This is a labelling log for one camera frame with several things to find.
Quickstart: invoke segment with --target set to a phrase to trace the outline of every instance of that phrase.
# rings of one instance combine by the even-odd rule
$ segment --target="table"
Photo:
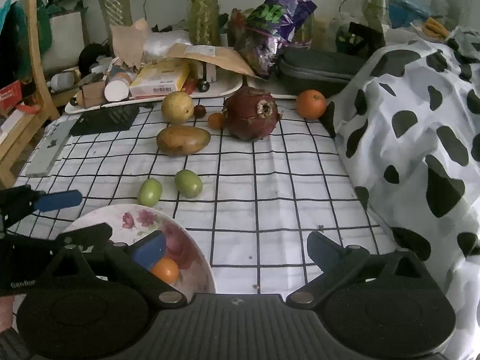
[[[208,116],[221,111],[223,101],[198,103]],[[227,131],[211,130],[210,144],[188,157],[158,152],[155,137],[167,126],[160,103],[141,108],[129,131],[70,137],[47,177],[27,178],[24,168],[16,185],[47,192],[77,189],[82,204],[31,215],[10,230],[53,239],[92,210],[136,203],[141,184],[151,176],[163,186],[155,207],[189,229],[210,261],[220,293],[285,297],[316,278],[321,271],[306,253],[314,230],[373,254],[394,250],[358,201],[323,126],[301,119],[291,100],[277,104],[283,119],[270,137],[240,142]],[[63,115],[55,123],[78,117]],[[206,117],[188,124],[208,130]],[[202,178],[203,192],[196,199],[184,199],[175,189],[174,175],[183,168]]]

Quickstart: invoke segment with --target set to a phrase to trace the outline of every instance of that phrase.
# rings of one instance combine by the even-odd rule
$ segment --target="red box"
[[[0,110],[7,113],[21,101],[22,88],[20,81],[15,81],[0,90]]]

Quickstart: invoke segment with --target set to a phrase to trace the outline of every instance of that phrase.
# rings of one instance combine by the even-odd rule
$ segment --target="orange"
[[[176,282],[180,275],[177,263],[170,257],[163,257],[154,265],[150,272],[167,284]]]
[[[207,125],[212,130],[221,130],[223,128],[223,114],[220,112],[215,112],[208,117]]]
[[[318,119],[325,113],[327,101],[320,92],[310,89],[297,96],[295,106],[297,113],[301,117],[305,119]]]

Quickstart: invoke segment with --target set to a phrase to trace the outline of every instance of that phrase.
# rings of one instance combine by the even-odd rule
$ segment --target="purple snack bag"
[[[255,73],[268,78],[277,55],[317,8],[312,1],[265,0],[246,19],[246,30],[235,45]]]

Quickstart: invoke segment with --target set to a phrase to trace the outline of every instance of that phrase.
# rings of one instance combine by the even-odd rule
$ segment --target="barcode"
[[[171,87],[164,87],[164,88],[153,88],[155,93],[165,93],[165,92],[173,92]]]

